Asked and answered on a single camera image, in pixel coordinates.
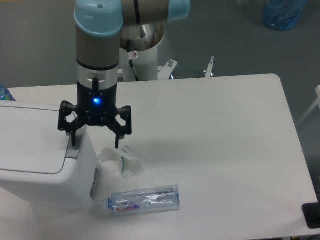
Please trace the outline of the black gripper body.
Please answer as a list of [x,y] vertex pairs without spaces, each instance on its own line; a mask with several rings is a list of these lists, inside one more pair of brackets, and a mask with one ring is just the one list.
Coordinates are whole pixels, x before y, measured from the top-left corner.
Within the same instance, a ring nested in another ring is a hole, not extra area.
[[77,83],[76,126],[117,127],[117,85],[97,91]]

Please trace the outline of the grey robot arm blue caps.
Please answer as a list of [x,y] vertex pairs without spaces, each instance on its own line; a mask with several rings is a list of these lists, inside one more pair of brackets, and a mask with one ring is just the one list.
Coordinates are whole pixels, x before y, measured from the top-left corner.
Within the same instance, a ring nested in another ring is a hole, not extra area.
[[73,147],[85,125],[108,127],[116,141],[132,133],[132,108],[116,106],[122,29],[181,20],[190,10],[188,0],[76,1],[77,103],[62,101],[57,127]]

